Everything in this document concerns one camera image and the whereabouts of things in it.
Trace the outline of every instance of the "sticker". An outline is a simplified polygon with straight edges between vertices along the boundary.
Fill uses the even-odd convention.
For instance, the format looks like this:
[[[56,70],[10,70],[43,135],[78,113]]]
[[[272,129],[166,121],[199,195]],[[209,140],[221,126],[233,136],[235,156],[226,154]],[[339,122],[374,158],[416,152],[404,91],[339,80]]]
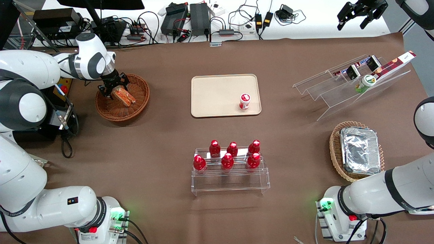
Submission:
[[[76,26],[77,24],[74,21],[66,21],[68,26]]]
[[[96,233],[86,233],[86,234],[81,234],[80,239],[82,241],[95,241],[98,240],[98,236],[96,235]]]
[[[75,204],[79,202],[79,197],[68,198],[68,205]]]
[[[59,32],[70,32],[70,31],[71,31],[71,28],[72,28],[72,27],[70,27],[70,26],[61,26],[61,27],[59,28]]]

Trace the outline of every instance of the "power adapter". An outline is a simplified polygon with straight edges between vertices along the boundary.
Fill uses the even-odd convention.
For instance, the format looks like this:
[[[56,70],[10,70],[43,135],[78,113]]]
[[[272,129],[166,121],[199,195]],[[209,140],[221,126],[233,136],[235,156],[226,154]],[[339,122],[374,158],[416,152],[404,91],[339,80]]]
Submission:
[[[259,13],[255,15],[256,31],[262,28],[262,15]]]
[[[273,13],[267,12],[264,19],[264,27],[269,27],[272,19],[273,19]]]

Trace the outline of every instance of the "cable connector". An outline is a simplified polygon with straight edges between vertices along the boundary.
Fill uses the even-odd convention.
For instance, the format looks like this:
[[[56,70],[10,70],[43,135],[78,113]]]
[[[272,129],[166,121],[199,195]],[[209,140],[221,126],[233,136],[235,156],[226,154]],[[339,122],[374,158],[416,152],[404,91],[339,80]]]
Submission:
[[[119,226],[110,226],[110,228],[108,228],[109,232],[115,233],[115,234],[123,234],[125,229]]]
[[[208,29],[205,29],[204,34],[207,36],[207,41],[208,41],[208,37],[210,35],[210,31]]]

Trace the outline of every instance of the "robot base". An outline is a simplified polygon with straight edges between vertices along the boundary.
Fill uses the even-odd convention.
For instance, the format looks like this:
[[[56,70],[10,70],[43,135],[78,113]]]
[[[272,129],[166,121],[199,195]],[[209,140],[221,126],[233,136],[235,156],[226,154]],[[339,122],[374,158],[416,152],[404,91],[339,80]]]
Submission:
[[[126,217],[126,212],[118,201],[112,197],[102,197],[107,205],[105,218],[95,233],[82,233],[79,231],[80,244],[116,244],[119,234],[109,232],[110,227],[122,227],[122,221],[114,220],[115,217]]]
[[[340,186],[332,186],[324,193],[324,198],[316,202],[317,211],[323,207],[328,208],[328,211],[319,212],[319,223],[322,230],[322,236],[325,239],[333,239],[334,241],[347,241],[354,227],[359,220],[351,221],[342,211],[338,203],[338,192]],[[354,233],[352,241],[361,241],[365,239],[366,221]]]

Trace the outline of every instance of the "small jar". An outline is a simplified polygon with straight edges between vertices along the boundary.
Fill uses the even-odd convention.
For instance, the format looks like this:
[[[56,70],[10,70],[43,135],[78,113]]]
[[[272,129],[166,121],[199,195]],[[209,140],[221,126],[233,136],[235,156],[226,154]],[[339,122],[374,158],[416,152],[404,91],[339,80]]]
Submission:
[[[369,87],[375,85],[377,79],[372,75],[365,75],[360,79],[360,82],[355,86],[355,91],[358,93],[364,93]]]
[[[242,109],[242,110],[248,109],[250,100],[251,100],[251,97],[249,94],[247,94],[247,93],[241,94],[241,96],[240,96],[240,109]]]

